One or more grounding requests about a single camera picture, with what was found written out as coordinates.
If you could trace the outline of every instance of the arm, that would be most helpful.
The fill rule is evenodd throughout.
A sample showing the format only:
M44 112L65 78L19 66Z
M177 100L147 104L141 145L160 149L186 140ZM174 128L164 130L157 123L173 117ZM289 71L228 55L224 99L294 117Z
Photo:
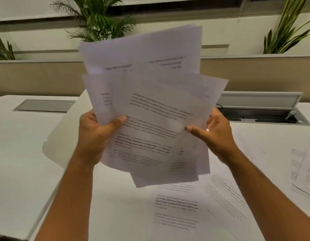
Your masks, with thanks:
M108 138L125 120L118 117L102 127L93 110L81 116L76 149L35 241L88 240L93 169L102 158Z
M209 131L185 128L203 140L231 170L266 241L310 240L310 218L238 149L229 121L214 108Z

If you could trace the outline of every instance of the forearm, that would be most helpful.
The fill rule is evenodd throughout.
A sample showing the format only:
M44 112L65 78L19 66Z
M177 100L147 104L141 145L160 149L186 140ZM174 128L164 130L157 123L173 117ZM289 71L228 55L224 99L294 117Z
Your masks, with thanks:
M266 241L310 240L310 218L241 152L228 166Z
M88 240L93 164L72 158L35 241Z

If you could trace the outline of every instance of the person's right hand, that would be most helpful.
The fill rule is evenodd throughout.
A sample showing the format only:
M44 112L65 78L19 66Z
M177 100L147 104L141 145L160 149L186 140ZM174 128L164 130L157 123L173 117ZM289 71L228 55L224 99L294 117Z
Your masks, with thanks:
M233 139L230 122L217 108L213 108L211 116L207 120L207 128L209 131L196 126L186 126L185 130L203 140L225 164L228 164L234 156L241 154Z

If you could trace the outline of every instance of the wall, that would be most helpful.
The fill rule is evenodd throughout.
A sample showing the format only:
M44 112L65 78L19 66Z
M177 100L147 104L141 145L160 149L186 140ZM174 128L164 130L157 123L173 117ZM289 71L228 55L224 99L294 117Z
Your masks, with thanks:
M138 24L133 34L177 27L195 23L203 26L203 55L248 55L262 54L263 39L271 28L276 27L279 15L251 16L239 18L220 18L206 20L185 20L173 22L154 22ZM296 25L310 19L310 13L301 14ZM310 23L301 32L310 28ZM17 51L19 59L34 60L79 60L76 52L78 39L69 39L66 30L73 28L55 28L40 30L21 30L0 32L3 40L9 40ZM287 55L310 55L310 35Z

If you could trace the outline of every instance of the potted plant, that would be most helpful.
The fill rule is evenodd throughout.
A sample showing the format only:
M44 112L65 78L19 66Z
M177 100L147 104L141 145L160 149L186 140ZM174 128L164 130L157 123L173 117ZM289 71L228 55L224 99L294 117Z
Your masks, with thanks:
M7 41L7 48L0 38L0 60L16 60L13 46Z
M272 34L272 30L264 37L263 54L284 53L302 39L309 35L310 29L294 36L304 25L310 23L310 20L300 27L293 27L297 17L305 7L307 0L286 0L280 23Z
M123 0L74 0L78 9L70 3L56 1L52 4L58 12L65 12L82 21L76 31L68 32L70 38L80 38L86 42L123 37L133 30L137 21L132 16L123 18L109 14L109 7L123 3Z

